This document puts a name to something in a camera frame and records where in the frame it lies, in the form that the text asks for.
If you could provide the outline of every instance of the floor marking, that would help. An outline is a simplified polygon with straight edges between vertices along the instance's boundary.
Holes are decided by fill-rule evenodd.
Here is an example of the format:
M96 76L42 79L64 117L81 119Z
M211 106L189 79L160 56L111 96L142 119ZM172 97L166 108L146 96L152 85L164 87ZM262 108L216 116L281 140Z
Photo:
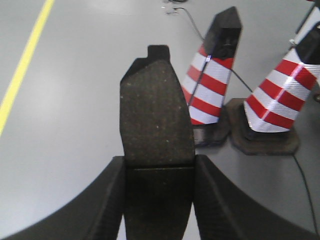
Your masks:
M28 66L34 55L40 35L42 33L42 30L44 29L44 26L46 24L46 21L48 19L48 16L50 14L50 11L52 9L54 2L55 0L46 0L44 2L41 12L39 13L39 16L33 26L28 42L24 47L22 56L15 69L10 85L7 88L6 93L4 95L4 98L0 106L0 137L5 128L11 108L14 104L14 101L19 91L19 88L21 86L21 83L26 75Z

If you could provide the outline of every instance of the red and white striped cone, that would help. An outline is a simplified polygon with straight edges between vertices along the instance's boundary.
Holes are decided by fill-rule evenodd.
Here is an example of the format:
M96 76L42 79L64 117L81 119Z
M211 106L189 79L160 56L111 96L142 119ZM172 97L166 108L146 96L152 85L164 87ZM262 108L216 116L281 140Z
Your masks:
M203 45L196 53L182 84L193 125L219 121L233 62L233 57L211 58Z
M320 74L320 65L305 64L295 48L244 101L250 128L260 133L287 132Z
M217 14L182 83L197 147L221 144L230 131L223 103L241 29L235 7Z
M293 124L320 75L319 27L316 24L245 101L234 98L228 103L229 114L235 116L233 142L245 153L290 155L298 148Z

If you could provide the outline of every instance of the gray floor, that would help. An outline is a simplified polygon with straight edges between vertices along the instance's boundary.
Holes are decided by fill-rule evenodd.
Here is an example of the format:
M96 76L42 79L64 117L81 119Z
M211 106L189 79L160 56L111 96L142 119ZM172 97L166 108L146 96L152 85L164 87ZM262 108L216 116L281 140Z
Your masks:
M0 1L0 96L18 64L43 0ZM184 12L164 15L161 0L56 0L0 138L0 238L43 219L79 194L123 155L119 83L148 45L166 44L180 80L201 44ZM301 0L189 0L205 34L213 16L238 8L243 24L234 69L255 88L277 65L307 13ZM234 76L225 102L248 90ZM308 101L296 128L296 154L320 225L320 106ZM241 189L285 219L314 232L307 191L290 156L246 156L228 140L198 149ZM185 240L199 239L191 214ZM119 239L125 239L122 225Z

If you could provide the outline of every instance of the black cable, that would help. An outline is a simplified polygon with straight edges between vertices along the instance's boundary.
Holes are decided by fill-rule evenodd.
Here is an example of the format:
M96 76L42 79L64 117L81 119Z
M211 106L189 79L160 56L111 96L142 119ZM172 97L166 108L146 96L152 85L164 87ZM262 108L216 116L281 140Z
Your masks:
M243 83L243 85L245 85L245 87L250 91L250 93L252 93L252 89L245 83L245 81L243 81L243 79L238 75L238 73L235 72L235 70L230 69L231 72L234 73L234 75Z
M197 28L197 26L196 26L196 24L195 24L195 21L193 20L191 14L188 12L188 10L185 9L185 8L183 8L183 7L176 7L176 8L174 8L174 9L175 9L175 10L177 10L177 9L182 9L182 10L184 10L184 11L188 14L188 16L189 16L189 18L190 18L190 20L191 20L191 22L192 22L192 24L193 24L194 29L196 30L196 32L197 32L197 34L199 35L199 37L201 38L201 40L204 41L204 38L202 37L201 33L199 32L199 30L198 30L198 28ZM243 85L252 93L252 92L253 92L252 89L251 89L251 88L246 84L246 82L236 73L236 71L234 71L233 69L230 69L230 70L231 70L231 72L233 72L234 75L243 83ZM317 226L315 209L314 209L314 205L313 205L313 202L312 202L311 193L310 193L310 190L309 190L309 187L308 187L306 175L305 175L304 171L302 170L302 167L300 166L300 164L299 164L296 156L295 156L295 155L292 155L292 156L293 156L294 161L295 161L295 163L296 163L296 165L297 165L297 167L298 167L298 169L299 169L299 171L300 171L300 174L301 174L302 179L303 179L303 184L304 184L304 187L305 187L305 189L306 189L306 193L307 193L307 196L308 196L308 201L309 201L309 205L310 205L310 209L311 209L311 215L312 215L312 222L313 222L313 226L314 226L314 231L315 231L316 235L317 235L318 237L320 237L319 231L318 231L318 226Z
M314 210L314 205L313 205L312 198L311 198L311 193L310 193L310 190L309 190L309 187L308 187L308 184L307 184L306 175L305 175L304 171L302 170L302 167L300 166L296 156L295 155L292 155L292 156L293 156L294 161L295 161L296 165L298 166L298 169L299 169L299 171L301 173L301 176L302 176L302 179L303 179L303 183L304 183L304 186L305 186L305 189L306 189L306 193L307 193L309 204L310 204L310 208L311 208L311 215L312 215L312 221L313 221L313 226L314 226L315 233L316 233L316 235L318 237L320 237L319 231L318 231L318 226L317 226L317 220L316 220L316 214L315 214L315 210Z
M201 35L199 29L197 28L197 25L196 25L194 19L192 18L190 12L189 12L187 9L185 9L184 7L174 7L173 9L174 9L174 10L182 9L182 10L184 10L184 11L186 12L186 14L188 15L188 17L189 17L189 19L190 19L190 21L191 21L191 23L192 23L192 25L193 25L196 33L198 34L199 38L200 38L202 41L204 41L205 39L204 39L204 37Z

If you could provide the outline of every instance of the white stripe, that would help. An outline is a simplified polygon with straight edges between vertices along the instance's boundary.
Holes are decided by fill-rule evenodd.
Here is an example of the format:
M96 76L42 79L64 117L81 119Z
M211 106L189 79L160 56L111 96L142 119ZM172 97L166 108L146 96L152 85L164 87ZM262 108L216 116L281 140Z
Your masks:
M316 78L320 74L320 65L304 64L300 60L296 49L292 49L283 59L288 60L290 62L294 62L296 64L302 64L304 66L304 68L307 69Z
M304 68L307 69L313 76L319 78L320 75L320 65L305 64Z
M197 83L191 77L186 75L184 77L182 86L184 87L185 90L188 91L188 93L192 94L195 90L196 84Z
M244 101L244 110L248 119L248 124L253 131L260 133L281 133L289 131L287 128L263 121L256 115L246 101Z
M224 84L228 84L231 71L225 66L222 66L211 59L210 62L205 66L204 73Z
M291 49L283 58L284 60L296 63L296 64L300 64L303 62L300 60L300 57L298 57L297 51L295 48Z
M194 96L218 108L221 108L224 101L223 95L220 95L219 93L216 93L201 84L199 84L196 88Z
M275 114L278 114L291 120L295 120L299 114L298 111L293 110L292 108L289 108L279 103L277 100L271 98L259 87L257 87L254 90L253 95L266 109Z
M206 57L202 56L200 53L197 52L194 55L191 65L201 72L202 69L204 68L205 63L206 63Z
M280 88L285 89L288 93L303 101L306 101L310 93L308 89L302 86L293 77L287 76L277 70L273 70L272 72L270 72L266 79L270 80Z
M204 124L214 124L219 121L219 118L216 116L212 116L207 114L193 106L189 107L190 117Z

